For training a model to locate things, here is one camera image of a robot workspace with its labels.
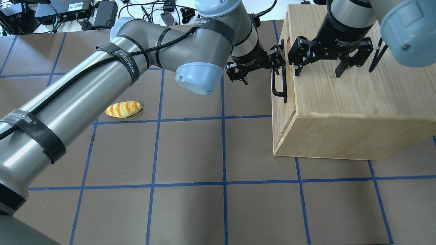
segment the black electronic device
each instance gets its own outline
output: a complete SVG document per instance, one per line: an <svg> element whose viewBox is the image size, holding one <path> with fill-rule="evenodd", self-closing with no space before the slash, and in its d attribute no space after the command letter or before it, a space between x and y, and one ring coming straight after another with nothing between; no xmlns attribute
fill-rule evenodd
<svg viewBox="0 0 436 245"><path fill-rule="evenodd" d="M50 0L15 0L14 3L41 3L41 4L51 4Z"/></svg>
<svg viewBox="0 0 436 245"><path fill-rule="evenodd" d="M25 5L22 3L14 4L10 7L0 9L0 11L2 11L8 17L12 17L12 16L16 16L16 15L25 13L25 10L26 10Z"/></svg>
<svg viewBox="0 0 436 245"><path fill-rule="evenodd" d="M113 26L118 12L115 1L99 1L94 26Z"/></svg>
<svg viewBox="0 0 436 245"><path fill-rule="evenodd" d="M188 7L180 8L180 12L182 13L183 24L188 24L191 18L195 16L195 10Z"/></svg>
<svg viewBox="0 0 436 245"><path fill-rule="evenodd" d="M165 11L160 14L161 19L165 22L167 26L173 26L174 25L174 17L171 15L170 12Z"/></svg>
<svg viewBox="0 0 436 245"><path fill-rule="evenodd" d="M35 18L35 11L27 4L17 3L10 7L0 9L4 14L2 25L7 27L9 34L30 34L38 28L39 21Z"/></svg>
<svg viewBox="0 0 436 245"><path fill-rule="evenodd" d="M88 18L91 17L92 11L94 10L91 0L52 0L51 6L38 4L35 17L41 24L51 25L56 18L56 13L53 8L59 14L58 22L75 20L77 13L78 19Z"/></svg>
<svg viewBox="0 0 436 245"><path fill-rule="evenodd" d="M176 7L176 0L166 0L163 4L163 10L168 12L173 12Z"/></svg>

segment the toy bread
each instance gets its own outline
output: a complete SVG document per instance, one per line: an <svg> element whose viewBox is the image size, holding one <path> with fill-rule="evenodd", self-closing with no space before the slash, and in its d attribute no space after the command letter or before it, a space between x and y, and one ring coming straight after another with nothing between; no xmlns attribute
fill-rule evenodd
<svg viewBox="0 0 436 245"><path fill-rule="evenodd" d="M142 106L137 101L127 101L110 105L105 113L109 116L126 118L142 109Z"/></svg>

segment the black cable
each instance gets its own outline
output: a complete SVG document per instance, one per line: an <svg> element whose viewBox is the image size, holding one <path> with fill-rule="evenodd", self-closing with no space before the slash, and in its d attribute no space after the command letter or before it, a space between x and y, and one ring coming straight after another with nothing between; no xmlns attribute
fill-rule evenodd
<svg viewBox="0 0 436 245"><path fill-rule="evenodd" d="M150 15L148 14L147 10L145 10L144 6L141 5L141 9L144 12L144 15L142 16L142 19L144 20L144 17L147 16L148 22L151 22Z"/></svg>
<svg viewBox="0 0 436 245"><path fill-rule="evenodd" d="M183 39L187 38L191 33L194 33L196 28L191 28L188 32L186 32L185 34L183 34L182 36L167 42L165 44L153 47L153 48L148 48L142 51L136 51L131 53L131 55L140 55L140 54L145 54L145 53L149 53L149 52L153 52L156 51L158 49L162 49L162 48L166 48L168 46L174 45L180 41L182 41ZM60 93L62 93L67 87L69 87L72 83L74 83L75 81L77 81L79 78L81 78L83 75L85 75L86 73L88 73L89 71L100 67L104 64L107 64L109 62L112 61L116 61L117 57L110 57L110 58L106 58L104 60L101 60L99 62L96 62L94 64L92 64L91 66L85 68L84 70L82 70L81 72L79 72L78 74L76 74L74 77L72 77L70 80L68 80L64 85L62 85L61 87L59 87L53 94L51 94L50 96L48 96L43 102L41 102L41 104L39 104L35 109L33 109L31 111L32 114L36 115L38 112L40 112L44 107L46 107L53 99L55 99ZM18 127L16 125L13 125L12 127L8 128L5 132L0 133L0 140L8 137L10 134L12 134L15 130L17 130Z"/></svg>
<svg viewBox="0 0 436 245"><path fill-rule="evenodd" d="M67 22L67 18L64 18L61 22L58 23L58 25L56 26L56 28L54 29L54 33L58 32L58 29L61 27L61 25L63 23Z"/></svg>
<svg viewBox="0 0 436 245"><path fill-rule="evenodd" d="M151 13L150 13L150 16L151 16L151 22L152 23L154 23L154 18L153 18L153 8L154 8L154 5L156 5L157 4L157 2L159 2L159 1L155 1L152 5L151 5Z"/></svg>
<svg viewBox="0 0 436 245"><path fill-rule="evenodd" d="M151 3L132 3L129 6L140 6L140 5L151 5L154 4L155 2L151 2ZM118 19L121 15L121 11L126 8L127 6L123 6L119 11L118 11Z"/></svg>
<svg viewBox="0 0 436 245"><path fill-rule="evenodd" d="M53 32L55 29L56 29L56 27L58 26L58 24L59 24L59 13L58 13L58 11L55 9L55 7L53 7L53 5L51 5L51 4L49 4L49 6L54 10L54 12L56 13L56 22L53 24L53 27L51 28L51 32Z"/></svg>
<svg viewBox="0 0 436 245"><path fill-rule="evenodd" d="M127 13L132 17L132 18L135 18L130 12L129 12L129 1L127 1L127 5L126 5L126 7L127 7Z"/></svg>
<svg viewBox="0 0 436 245"><path fill-rule="evenodd" d="M113 22L113 24L115 24L115 21L114 20L108 20L108 21L106 21L106 23L105 23L105 25L106 26L108 26L108 22L110 23L110 22Z"/></svg>
<svg viewBox="0 0 436 245"><path fill-rule="evenodd" d="M382 41L383 41L382 38L380 38L380 40L378 41L377 48L376 48L375 54L374 54L374 58L372 59L372 62L371 62L371 65L369 66L368 72L374 71L375 67L378 65L378 63L382 59L383 54L388 49L388 46L384 45L380 51L380 47L382 46Z"/></svg>
<svg viewBox="0 0 436 245"><path fill-rule="evenodd" d="M191 8L191 7L181 6L181 5L177 5L177 4L176 4L176 6L177 7L181 7L181 8L193 9L195 11L198 11L197 9L194 9L194 8Z"/></svg>
<svg viewBox="0 0 436 245"><path fill-rule="evenodd" d="M110 29L112 28L111 26L90 26L88 28L83 29L84 31L91 31L91 30L105 30L105 29Z"/></svg>
<svg viewBox="0 0 436 245"><path fill-rule="evenodd" d="M175 4L173 4L174 8L176 9L176 13L177 13L177 17L179 18L179 25L181 25L181 21L180 21L180 14L179 14L179 10L177 9L177 6Z"/></svg>
<svg viewBox="0 0 436 245"><path fill-rule="evenodd" d="M260 12L260 13L255 14L254 17L261 17L262 15L267 14L268 12L270 12L270 11L274 8L274 6L276 5L276 3L277 3L277 0L274 0L274 3L272 4L271 7L269 7L268 9L266 9L266 10Z"/></svg>

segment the wooden box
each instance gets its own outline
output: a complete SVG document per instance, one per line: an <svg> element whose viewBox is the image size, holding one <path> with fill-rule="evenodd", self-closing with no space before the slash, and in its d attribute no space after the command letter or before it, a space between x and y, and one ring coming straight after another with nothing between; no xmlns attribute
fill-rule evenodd
<svg viewBox="0 0 436 245"><path fill-rule="evenodd" d="M289 5L279 42L287 54L299 35L315 38L325 6ZM376 23L367 36L380 38ZM381 160L436 133L436 66L408 68L389 49L374 72L369 65L347 69L318 61L296 77L287 65L288 102L272 95L275 156ZM282 91L282 78L276 88Z"/></svg>

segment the floor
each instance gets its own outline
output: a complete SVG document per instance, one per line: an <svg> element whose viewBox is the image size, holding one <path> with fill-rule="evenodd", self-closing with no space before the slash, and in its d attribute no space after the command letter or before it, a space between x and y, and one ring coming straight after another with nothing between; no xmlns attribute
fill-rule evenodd
<svg viewBox="0 0 436 245"><path fill-rule="evenodd" d="M265 48L281 28L262 22ZM107 31L0 37L0 116L108 40ZM224 77L201 96L174 72L147 71L116 101L144 109L102 114L15 217L74 245L434 244L435 137L377 162L274 157L269 76L253 72L248 86Z"/></svg>

